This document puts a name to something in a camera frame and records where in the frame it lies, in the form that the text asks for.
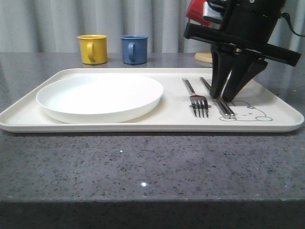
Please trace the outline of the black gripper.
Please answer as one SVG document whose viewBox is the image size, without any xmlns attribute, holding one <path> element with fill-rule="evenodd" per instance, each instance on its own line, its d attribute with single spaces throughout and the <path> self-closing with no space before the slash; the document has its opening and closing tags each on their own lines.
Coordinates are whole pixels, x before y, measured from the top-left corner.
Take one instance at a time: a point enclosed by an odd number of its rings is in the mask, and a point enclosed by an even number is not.
<svg viewBox="0 0 305 229">
<path fill-rule="evenodd" d="M 207 42 L 211 45 L 213 74 L 210 95 L 220 96 L 226 79 L 231 76 L 223 91 L 222 98 L 231 102 L 246 84 L 266 69 L 268 62 L 257 58 L 237 58 L 233 47 L 247 53 L 258 54 L 267 59 L 296 66 L 300 54 L 268 43 L 281 17 L 284 0 L 208 0 L 202 9 L 217 12 L 217 16 L 206 16 L 220 25 L 218 29 L 188 22 L 184 37 Z"/>
</svg>

